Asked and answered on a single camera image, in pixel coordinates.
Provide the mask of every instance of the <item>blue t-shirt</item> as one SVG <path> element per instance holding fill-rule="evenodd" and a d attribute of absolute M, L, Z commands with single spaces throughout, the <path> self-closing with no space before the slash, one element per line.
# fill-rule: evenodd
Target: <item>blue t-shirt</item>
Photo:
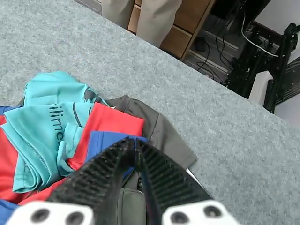
<path fill-rule="evenodd" d="M 94 156 L 108 148 L 109 146 L 115 144 L 116 142 L 124 139 L 125 137 L 134 138 L 136 140 L 137 138 L 148 142 L 147 138 L 145 137 L 138 137 L 133 135 L 127 135 L 122 133 L 114 133 L 114 132 L 102 132 L 102 131 L 92 131 L 90 133 L 90 141 L 89 141 L 89 147 L 88 147 L 88 154 L 86 157 L 86 162 L 92 159 Z M 133 171 L 133 167 L 130 168 L 128 171 L 126 171 L 123 175 L 123 177 L 126 177 Z"/>
<path fill-rule="evenodd" d="M 3 113 L 13 110 L 13 109 L 17 109 L 22 107 L 21 105 L 18 106 L 0 106 L 0 116 L 3 116 Z"/>
<path fill-rule="evenodd" d="M 4 225 L 18 205 L 0 199 L 0 225 Z"/>

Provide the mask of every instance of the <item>black metal stand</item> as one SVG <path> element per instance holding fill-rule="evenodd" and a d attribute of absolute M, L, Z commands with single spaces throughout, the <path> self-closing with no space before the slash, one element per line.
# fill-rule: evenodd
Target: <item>black metal stand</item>
<path fill-rule="evenodd" d="M 268 83 L 264 107 L 274 113 L 276 102 L 281 99 L 290 79 L 285 79 L 285 71 L 291 52 L 296 48 L 300 26 L 291 23 L 282 36 L 280 47 L 276 52 L 279 57 L 271 56 L 251 43 L 247 42 L 240 57 L 234 62 L 233 70 L 228 75 L 226 86 L 237 94 L 249 98 L 256 74 L 268 70 L 273 80 Z M 260 46 L 260 32 L 254 28 L 250 40 Z M 267 51 L 271 51 L 273 43 L 269 40 Z"/>

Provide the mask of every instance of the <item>black cable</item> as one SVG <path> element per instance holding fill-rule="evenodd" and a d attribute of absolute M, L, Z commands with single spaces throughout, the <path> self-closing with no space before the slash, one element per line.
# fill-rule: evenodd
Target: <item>black cable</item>
<path fill-rule="evenodd" d="M 207 53 L 207 56 L 206 56 L 206 59 L 205 59 L 204 62 L 197 62 L 197 66 L 199 66 L 198 71 L 203 68 L 203 66 L 207 63 L 207 60 L 208 60 L 208 58 L 210 56 L 210 52 L 211 52 L 210 45 L 206 41 L 205 41 L 205 43 L 206 43 L 206 45 L 208 47 L 208 53 Z"/>
<path fill-rule="evenodd" d="M 220 20 L 220 18 L 217 18 L 216 21 L 212 24 L 212 26 L 209 29 L 202 29 L 203 31 L 210 31 L 211 29 L 214 28 L 214 26 L 218 23 L 218 21 Z"/>
<path fill-rule="evenodd" d="M 231 66 L 231 62 L 223 55 L 223 51 L 224 51 L 224 49 L 225 49 L 225 36 L 226 36 L 226 35 L 229 35 L 229 33 L 224 34 L 224 35 L 222 36 L 223 48 L 222 48 L 222 50 L 220 51 L 220 56 L 219 56 L 219 57 L 220 57 L 221 62 L 222 62 L 224 65 L 228 66 L 226 63 L 223 62 L 221 56 L 222 56 L 222 57 L 229 63 L 229 65 Z"/>
<path fill-rule="evenodd" d="M 224 81 L 217 75 L 217 73 L 216 73 L 215 71 L 213 71 L 213 69 L 212 69 L 208 64 L 206 64 L 207 61 L 208 61 L 208 58 L 209 58 L 209 56 L 210 56 L 211 48 L 210 48 L 210 45 L 209 45 L 206 41 L 205 41 L 205 43 L 206 43 L 206 45 L 207 45 L 207 47 L 208 47 L 208 54 L 207 54 L 207 57 L 206 57 L 206 59 L 205 59 L 204 62 L 197 62 L 197 63 L 196 63 L 197 66 L 199 66 L 199 68 L 197 69 L 197 71 L 200 72 L 200 70 L 201 70 L 204 66 L 207 66 L 207 67 L 210 69 L 210 72 L 212 73 L 212 79 L 213 79 L 213 80 L 215 80 L 215 77 L 214 77 L 214 76 L 216 76 L 221 82 L 224 82 Z"/>
<path fill-rule="evenodd" d="M 213 69 L 208 64 L 205 64 L 205 65 L 208 67 L 208 69 L 210 69 L 210 72 L 213 74 L 212 75 L 213 76 L 213 80 L 215 80 L 214 76 L 216 76 L 221 82 L 224 83 L 224 81 L 218 76 L 218 74 L 215 71 L 213 71 Z"/>
<path fill-rule="evenodd" d="M 229 33 L 223 35 L 223 38 L 222 38 L 222 40 L 223 40 L 223 49 L 222 49 L 222 51 L 220 51 L 220 48 L 219 48 L 219 45 L 218 45 L 218 37 L 219 37 L 219 35 L 221 34 L 221 32 L 223 31 L 223 29 L 226 28 L 226 27 L 229 25 L 229 23 L 230 23 L 230 22 L 228 22 L 227 25 L 225 25 L 225 27 L 223 27 L 223 28 L 220 29 L 219 33 L 216 35 L 216 38 L 215 38 L 217 50 L 218 50 L 219 53 L 220 53 L 220 60 L 221 60 L 221 62 L 222 62 L 225 66 L 228 67 L 228 69 L 230 69 L 229 66 L 228 66 L 226 63 L 224 63 L 224 61 L 221 59 L 221 56 L 222 56 L 222 57 L 229 63 L 229 65 L 231 66 L 231 62 L 223 55 L 223 51 L 224 51 L 224 49 L 225 49 L 225 39 L 224 39 L 224 38 L 225 38 L 225 36 L 228 35 Z"/>

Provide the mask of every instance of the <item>gray carpet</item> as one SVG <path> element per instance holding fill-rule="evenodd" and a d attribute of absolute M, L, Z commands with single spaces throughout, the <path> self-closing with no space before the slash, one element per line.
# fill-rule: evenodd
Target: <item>gray carpet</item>
<path fill-rule="evenodd" d="M 73 0 L 2 0 L 0 104 L 41 71 L 165 114 L 197 154 L 191 170 L 243 224 L 298 224 L 300 131 Z"/>

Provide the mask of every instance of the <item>person's leg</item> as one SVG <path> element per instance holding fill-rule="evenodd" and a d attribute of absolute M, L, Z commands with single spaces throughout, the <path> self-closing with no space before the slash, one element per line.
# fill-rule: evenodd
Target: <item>person's leg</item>
<path fill-rule="evenodd" d="M 170 32 L 181 0 L 142 0 L 136 35 L 159 47 Z"/>
<path fill-rule="evenodd" d="M 127 29 L 135 0 L 102 0 L 102 16 Z"/>

